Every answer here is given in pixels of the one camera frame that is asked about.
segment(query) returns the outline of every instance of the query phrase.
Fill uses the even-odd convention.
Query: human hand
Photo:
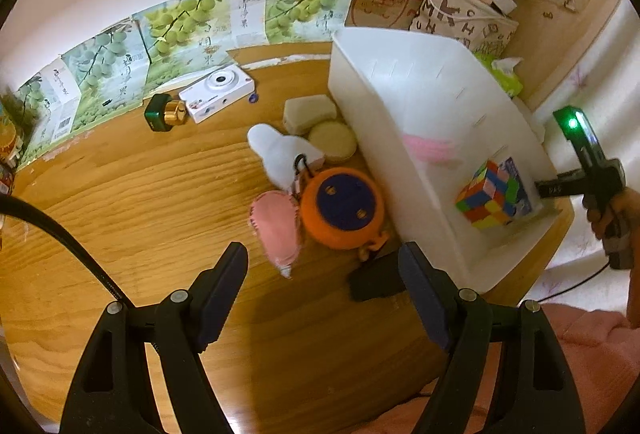
[[[632,244],[639,244],[640,194],[628,187],[611,199],[604,216],[601,216],[600,212],[594,209],[587,211],[587,220],[591,223],[591,229],[596,238],[602,239],[604,237],[607,226],[617,214],[621,214],[627,220],[631,229]]]

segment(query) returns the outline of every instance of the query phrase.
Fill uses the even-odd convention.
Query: green perfume bottle
[[[168,132],[187,119],[187,106],[183,100],[174,100],[167,93],[154,94],[145,109],[145,120],[152,131]]]

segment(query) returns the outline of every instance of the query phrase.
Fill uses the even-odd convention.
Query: round sponge
[[[329,163],[347,161],[358,147],[353,131],[335,120],[317,124],[311,129],[308,140],[324,152],[324,157]]]

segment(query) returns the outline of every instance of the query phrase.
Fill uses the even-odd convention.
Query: pink blanket
[[[587,434],[597,433],[640,374],[640,329],[620,313],[587,312],[559,304],[544,307],[574,376]],[[492,344],[474,412],[465,434],[484,426],[495,385],[500,349]],[[423,389],[429,394],[434,384]],[[353,434],[410,434],[428,397],[415,398],[384,413]]]

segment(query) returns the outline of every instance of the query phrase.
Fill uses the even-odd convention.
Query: handheld controller
[[[584,205],[601,214],[612,197],[626,186],[625,171],[618,158],[607,159],[591,124],[581,109],[566,106],[554,112],[565,138],[574,146],[582,168],[565,172],[550,181],[536,182],[541,198],[559,198],[584,194]],[[628,270],[634,265],[630,228],[624,216],[616,215],[602,241],[609,265],[614,270]]]

